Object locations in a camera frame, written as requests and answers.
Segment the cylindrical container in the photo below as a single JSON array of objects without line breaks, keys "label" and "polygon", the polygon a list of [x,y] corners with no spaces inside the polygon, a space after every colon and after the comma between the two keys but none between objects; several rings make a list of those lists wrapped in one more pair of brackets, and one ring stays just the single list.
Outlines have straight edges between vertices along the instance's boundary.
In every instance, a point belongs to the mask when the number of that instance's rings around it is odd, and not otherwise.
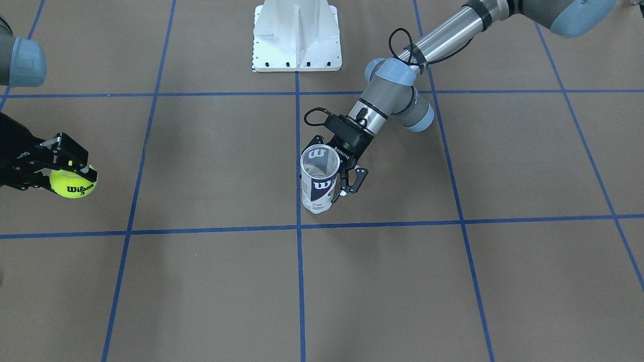
[{"label": "cylindrical container", "polygon": [[328,210],[336,188],[340,156],[325,144],[315,144],[304,150],[299,167],[304,207],[314,214]]}]

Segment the blue joint cap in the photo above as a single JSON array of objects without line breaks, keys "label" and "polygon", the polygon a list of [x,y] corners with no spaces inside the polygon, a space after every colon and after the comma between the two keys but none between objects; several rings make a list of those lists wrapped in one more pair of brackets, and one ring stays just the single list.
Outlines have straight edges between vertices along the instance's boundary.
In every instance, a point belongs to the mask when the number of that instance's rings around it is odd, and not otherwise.
[{"label": "blue joint cap", "polygon": [[550,31],[574,38],[594,28],[608,15],[616,0],[575,0],[554,20]]},{"label": "blue joint cap", "polygon": [[376,58],[372,61],[369,62],[369,64],[366,65],[365,68],[365,81],[367,84],[371,82],[371,75],[374,74],[374,69],[375,67],[378,66],[378,64],[384,62],[386,59],[385,58]]},{"label": "blue joint cap", "polygon": [[434,121],[434,109],[431,107],[431,104],[429,104],[428,106],[429,108],[427,109],[427,113],[422,116],[421,120],[418,121],[418,123],[405,128],[412,132],[420,132],[431,126],[431,123]]},{"label": "blue joint cap", "polygon": [[387,59],[375,74],[386,81],[403,86],[413,86],[416,80],[416,73],[396,58]]},{"label": "blue joint cap", "polygon": [[40,44],[33,40],[15,38],[9,64],[9,86],[38,87],[44,83],[47,65]]}]

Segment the white plastic base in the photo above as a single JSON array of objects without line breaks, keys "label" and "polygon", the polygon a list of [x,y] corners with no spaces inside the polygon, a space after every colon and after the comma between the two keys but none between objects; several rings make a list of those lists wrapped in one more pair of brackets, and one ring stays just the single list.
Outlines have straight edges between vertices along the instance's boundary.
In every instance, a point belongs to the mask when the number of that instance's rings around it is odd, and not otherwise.
[{"label": "white plastic base", "polygon": [[342,67],[337,8],[326,0],[266,0],[255,8],[253,71]]}]

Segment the white mounting stand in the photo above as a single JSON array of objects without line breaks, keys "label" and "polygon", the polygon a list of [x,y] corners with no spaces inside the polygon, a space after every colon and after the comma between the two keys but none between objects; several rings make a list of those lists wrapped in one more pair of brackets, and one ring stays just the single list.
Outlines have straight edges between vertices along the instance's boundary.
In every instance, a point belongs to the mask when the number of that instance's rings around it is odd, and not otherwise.
[{"label": "white mounting stand", "polygon": [[255,8],[254,71],[342,67],[337,8],[327,0],[265,0]]}]

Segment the robotic arm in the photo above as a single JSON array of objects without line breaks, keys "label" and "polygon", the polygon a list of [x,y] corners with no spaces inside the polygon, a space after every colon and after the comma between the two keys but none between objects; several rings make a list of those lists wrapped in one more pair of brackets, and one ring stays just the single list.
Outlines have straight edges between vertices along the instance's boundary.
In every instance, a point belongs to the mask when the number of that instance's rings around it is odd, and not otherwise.
[{"label": "robotic arm", "polygon": [[[430,126],[434,111],[430,103],[413,87],[418,75],[432,64],[461,51],[478,33],[494,22],[522,14],[551,32],[563,37],[579,36],[597,25],[612,9],[616,0],[469,0],[459,11],[430,33],[412,43],[400,54],[389,59],[375,59],[366,67],[367,88],[347,115],[335,115],[324,108],[314,108],[304,116],[309,126],[324,126],[334,136],[327,143],[340,156],[339,196],[356,193],[368,171],[357,165],[360,156],[384,123],[393,117],[405,128],[420,132]],[[307,117],[314,111],[327,114],[324,123],[312,124]],[[307,147],[323,144],[315,136]],[[348,173],[356,172],[349,184]]]},{"label": "robotic arm", "polygon": [[[44,82],[45,75],[45,58],[40,45],[33,40],[14,37],[9,24],[0,17],[0,84],[37,87]],[[0,186],[23,191],[29,187],[43,188],[59,193],[60,190],[52,187],[50,177],[43,174],[45,169],[54,170],[52,175],[58,172],[57,177],[63,180],[75,175],[92,184],[97,180],[97,172],[88,164],[88,152],[67,134],[58,133],[51,140],[43,140],[0,112]]]}]

